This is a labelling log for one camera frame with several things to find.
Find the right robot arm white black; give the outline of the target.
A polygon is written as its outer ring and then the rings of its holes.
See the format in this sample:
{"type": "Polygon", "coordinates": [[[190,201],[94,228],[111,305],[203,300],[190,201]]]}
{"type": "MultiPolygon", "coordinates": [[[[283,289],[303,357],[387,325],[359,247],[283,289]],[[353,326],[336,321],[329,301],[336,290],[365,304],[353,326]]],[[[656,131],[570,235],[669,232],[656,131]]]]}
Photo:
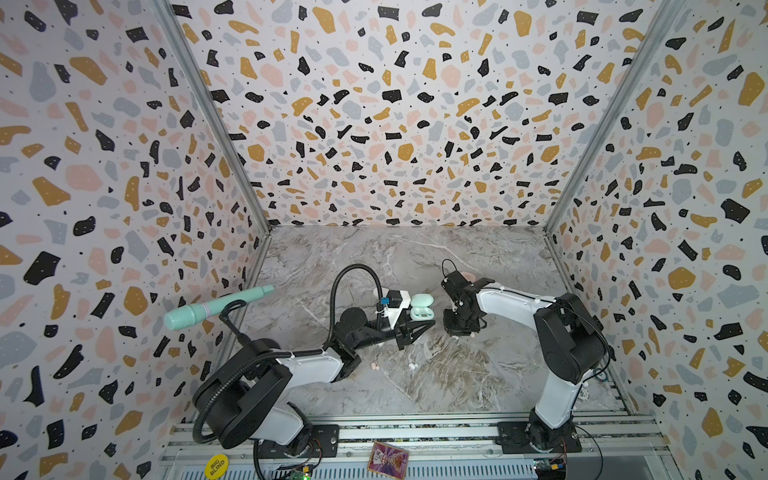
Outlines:
{"type": "Polygon", "coordinates": [[[525,426],[502,434],[501,445],[538,452],[561,449],[576,436],[573,409],[586,382],[608,363],[611,347],[602,324],[572,293],[541,296],[505,287],[493,279],[471,281],[461,272],[446,273],[441,286],[452,306],[444,311],[447,333],[467,336],[486,326],[489,315],[529,328],[547,368],[546,380],[525,426]]]}

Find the mint green earbud charging case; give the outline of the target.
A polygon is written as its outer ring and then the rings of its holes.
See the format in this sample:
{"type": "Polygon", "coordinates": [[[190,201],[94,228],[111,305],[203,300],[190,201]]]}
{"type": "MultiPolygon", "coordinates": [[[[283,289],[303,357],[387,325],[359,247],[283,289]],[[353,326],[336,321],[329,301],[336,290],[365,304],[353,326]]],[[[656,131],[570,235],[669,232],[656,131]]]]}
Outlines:
{"type": "Polygon", "coordinates": [[[431,294],[420,293],[410,298],[409,316],[414,321],[429,321],[435,318],[432,309],[434,298],[431,294]]]}

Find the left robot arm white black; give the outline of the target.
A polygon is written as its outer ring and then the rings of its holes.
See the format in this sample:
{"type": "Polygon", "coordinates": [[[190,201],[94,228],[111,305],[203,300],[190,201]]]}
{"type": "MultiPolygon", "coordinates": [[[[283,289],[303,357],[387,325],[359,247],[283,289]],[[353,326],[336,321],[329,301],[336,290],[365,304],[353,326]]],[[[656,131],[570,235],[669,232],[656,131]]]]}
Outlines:
{"type": "Polygon", "coordinates": [[[312,440],[313,424],[294,403],[277,406],[284,391],[339,382],[361,364],[359,348],[394,340],[403,349],[434,325],[429,307],[385,308],[375,321],[368,320],[361,308],[350,307],[335,324],[325,350],[288,352],[247,339],[243,349],[195,393],[193,440],[216,441],[225,449],[247,440],[263,441],[284,455],[297,456],[312,440]]]}

